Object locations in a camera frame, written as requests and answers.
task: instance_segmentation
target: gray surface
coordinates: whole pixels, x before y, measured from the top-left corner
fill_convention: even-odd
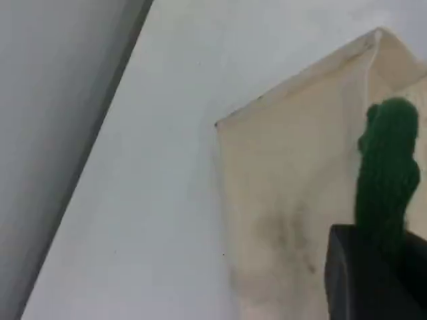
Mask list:
[[[427,56],[426,10],[155,0],[23,319],[235,319],[213,124],[378,25]]]
[[[0,319],[28,298],[143,3],[0,3]]]

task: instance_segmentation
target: white surface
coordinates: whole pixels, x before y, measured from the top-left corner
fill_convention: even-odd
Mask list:
[[[426,57],[426,9],[155,0],[23,319],[234,319],[214,122],[377,25]]]
[[[0,1],[0,319],[27,298],[141,3]]]

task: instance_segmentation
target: green object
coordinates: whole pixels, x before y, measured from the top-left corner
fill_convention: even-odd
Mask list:
[[[396,266],[405,235],[405,212],[420,182],[413,158],[418,112],[404,98],[391,98],[367,112],[359,138],[362,163],[357,182],[355,222],[383,259]]]

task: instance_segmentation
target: black object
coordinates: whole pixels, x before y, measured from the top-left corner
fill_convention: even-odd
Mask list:
[[[331,320],[427,319],[427,242],[407,232],[390,267],[354,225],[330,229],[325,289]]]

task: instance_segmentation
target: beige paper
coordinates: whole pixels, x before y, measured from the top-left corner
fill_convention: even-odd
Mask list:
[[[241,319],[328,319],[328,231],[333,223],[352,222],[365,111],[395,94],[422,108],[425,74],[395,36],[378,29],[218,122]],[[424,128],[420,136],[416,157],[424,168]],[[427,235],[424,195],[423,184],[410,226],[416,221],[416,231]]]

